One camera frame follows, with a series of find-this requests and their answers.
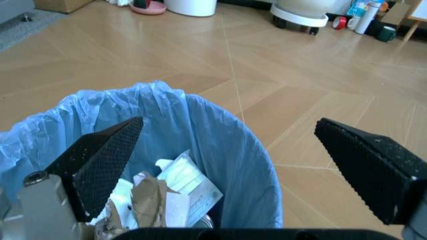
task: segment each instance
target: trash bag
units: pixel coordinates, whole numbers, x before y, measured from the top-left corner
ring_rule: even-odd
[[[255,135],[234,115],[166,83],[81,90],[56,107],[0,132],[0,184],[17,200],[24,177],[44,170],[80,136],[131,117],[144,126],[122,178],[158,173],[158,159],[190,149],[197,167],[223,198],[209,212],[222,228],[281,228],[282,194],[273,164]]]

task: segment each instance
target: white bucket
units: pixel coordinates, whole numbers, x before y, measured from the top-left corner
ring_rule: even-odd
[[[279,8],[306,18],[322,18],[336,0],[277,0]]]
[[[194,17],[208,17],[215,14],[217,0],[164,0],[169,11]]]

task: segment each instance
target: water bottle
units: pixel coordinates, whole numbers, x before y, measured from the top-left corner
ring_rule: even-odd
[[[376,1],[370,2],[367,5],[366,12],[364,13],[363,17],[359,20],[359,23],[357,24],[356,29],[354,31],[358,34],[362,34],[362,35],[365,34],[366,29],[368,28],[372,19],[374,19],[380,7],[381,7],[381,2],[376,2]]]

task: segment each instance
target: red tape roll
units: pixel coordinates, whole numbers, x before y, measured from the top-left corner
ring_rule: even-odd
[[[336,30],[340,30],[347,25],[347,18],[343,16],[337,16],[332,23],[332,27]]]

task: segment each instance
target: parquet floor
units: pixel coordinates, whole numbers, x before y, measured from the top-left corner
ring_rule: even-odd
[[[330,27],[312,37],[270,20],[268,11],[227,4],[194,18],[95,1],[0,53],[0,130],[81,89],[163,79],[226,108],[259,137],[279,175],[285,227],[400,236],[364,206],[313,131],[329,117],[427,159],[427,43]]]

